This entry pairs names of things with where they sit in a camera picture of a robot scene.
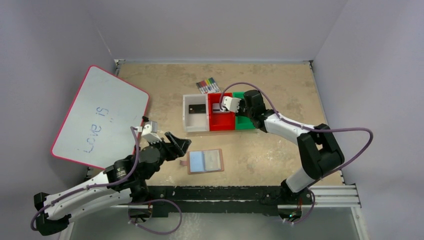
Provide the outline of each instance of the green tray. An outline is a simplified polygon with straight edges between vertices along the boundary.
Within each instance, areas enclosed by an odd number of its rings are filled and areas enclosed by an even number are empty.
[[[233,92],[232,97],[238,98],[238,99],[244,99],[243,94],[244,94],[243,91]],[[248,117],[235,116],[235,130],[245,130],[245,129],[255,129],[255,126],[253,126],[253,123]]]

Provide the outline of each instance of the marker set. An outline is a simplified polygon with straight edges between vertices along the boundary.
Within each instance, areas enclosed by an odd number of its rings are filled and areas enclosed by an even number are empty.
[[[196,86],[202,94],[213,94],[221,92],[218,84],[212,77],[204,81],[196,82]]]

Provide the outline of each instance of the black card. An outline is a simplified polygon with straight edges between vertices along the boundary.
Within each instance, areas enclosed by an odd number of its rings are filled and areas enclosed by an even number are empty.
[[[206,104],[192,104],[188,105],[189,114],[205,114],[206,113]]]

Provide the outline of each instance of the whiteboard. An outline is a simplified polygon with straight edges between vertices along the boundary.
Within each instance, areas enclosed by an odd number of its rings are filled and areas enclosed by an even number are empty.
[[[105,169],[133,153],[130,127],[140,126],[149,95],[90,66],[70,106],[51,154],[57,158]]]

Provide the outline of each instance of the gray floor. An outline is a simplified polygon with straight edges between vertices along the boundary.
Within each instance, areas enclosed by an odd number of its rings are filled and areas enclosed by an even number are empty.
[[[152,218],[145,227],[169,231],[179,215]],[[185,213],[179,230],[170,235],[155,235],[128,224],[127,210],[108,208],[88,215],[74,225],[72,240],[358,240],[350,208],[316,208],[309,219],[289,226],[278,217],[261,214]]]

